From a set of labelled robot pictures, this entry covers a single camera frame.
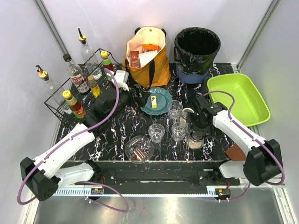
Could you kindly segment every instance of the yellow tote bag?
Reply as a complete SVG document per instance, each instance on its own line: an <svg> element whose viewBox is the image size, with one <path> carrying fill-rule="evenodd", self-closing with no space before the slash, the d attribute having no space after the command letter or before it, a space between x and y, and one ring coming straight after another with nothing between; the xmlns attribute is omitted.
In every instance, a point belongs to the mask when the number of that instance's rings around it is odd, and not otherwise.
<svg viewBox="0 0 299 224"><path fill-rule="evenodd" d="M135 36L126 46L123 66L133 80L143 87L167 85L170 80L169 63L166 55L166 32L155 27L143 27L135 31ZM158 54L142 68L130 67L130 52L142 52L143 44L159 46Z"/></svg>

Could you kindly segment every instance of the black trash bag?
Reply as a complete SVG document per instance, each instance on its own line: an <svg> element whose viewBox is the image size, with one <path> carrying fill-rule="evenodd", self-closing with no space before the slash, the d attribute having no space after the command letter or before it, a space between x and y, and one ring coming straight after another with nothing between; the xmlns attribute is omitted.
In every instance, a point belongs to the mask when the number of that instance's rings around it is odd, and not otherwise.
<svg viewBox="0 0 299 224"><path fill-rule="evenodd" d="M174 61L185 74L204 75L220 49L220 39L211 30L183 29L174 40Z"/></svg>

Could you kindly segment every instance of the gray floor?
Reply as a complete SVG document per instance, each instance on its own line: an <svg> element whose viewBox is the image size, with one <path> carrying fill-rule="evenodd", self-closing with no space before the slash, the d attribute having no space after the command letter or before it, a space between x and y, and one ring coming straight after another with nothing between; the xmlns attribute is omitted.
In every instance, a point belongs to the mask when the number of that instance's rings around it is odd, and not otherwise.
<svg viewBox="0 0 299 224"><path fill-rule="evenodd" d="M232 197L240 194L235 189ZM99 201L123 208L120 198ZM35 224L281 224L271 189L250 189L235 202L204 202L195 198L130 197L129 213L120 213L84 198L53 196L41 202Z"/></svg>

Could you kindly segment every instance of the metal pole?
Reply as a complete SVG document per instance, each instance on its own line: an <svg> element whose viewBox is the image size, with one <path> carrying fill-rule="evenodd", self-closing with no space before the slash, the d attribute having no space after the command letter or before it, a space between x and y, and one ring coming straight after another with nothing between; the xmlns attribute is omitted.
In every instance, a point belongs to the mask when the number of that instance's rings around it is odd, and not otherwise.
<svg viewBox="0 0 299 224"><path fill-rule="evenodd" d="M68 50L61 38L61 36L59 35L59 32L43 2L43 0L34 0L34 2L36 3L36 6L38 8L38 10L41 12L50 32L52 33L57 45L59 46L60 50L62 51L63 54L68 54Z"/></svg>
<svg viewBox="0 0 299 224"><path fill-rule="evenodd" d="M281 0L272 0L266 13L264 14L260 24L258 25L255 33L253 34L244 54L242 55L239 63L237 64L237 68L241 69L241 67L244 65L246 59L248 58L249 54L251 53L253 47L255 46L256 42L258 41L259 37L261 36L263 30L265 29L268 21L270 20L270 18L272 17L272 15L274 14L277 6L279 5Z"/></svg>

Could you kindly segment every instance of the jar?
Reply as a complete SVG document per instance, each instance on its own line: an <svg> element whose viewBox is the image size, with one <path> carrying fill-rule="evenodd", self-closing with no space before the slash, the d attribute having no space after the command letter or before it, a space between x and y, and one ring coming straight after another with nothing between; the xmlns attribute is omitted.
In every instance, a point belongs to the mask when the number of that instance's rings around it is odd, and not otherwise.
<svg viewBox="0 0 299 224"><path fill-rule="evenodd" d="M187 146L190 149L198 149L203 147L205 143L204 136L196 131L192 131L190 135L187 137Z"/></svg>
<svg viewBox="0 0 299 224"><path fill-rule="evenodd" d="M181 126L185 129L186 134L188 134L188 128L186 126L186 120L187 120L188 113L194 113L194 110L192 110L191 108L184 108L182 110L181 116L179 118L179 122L181 122Z"/></svg>

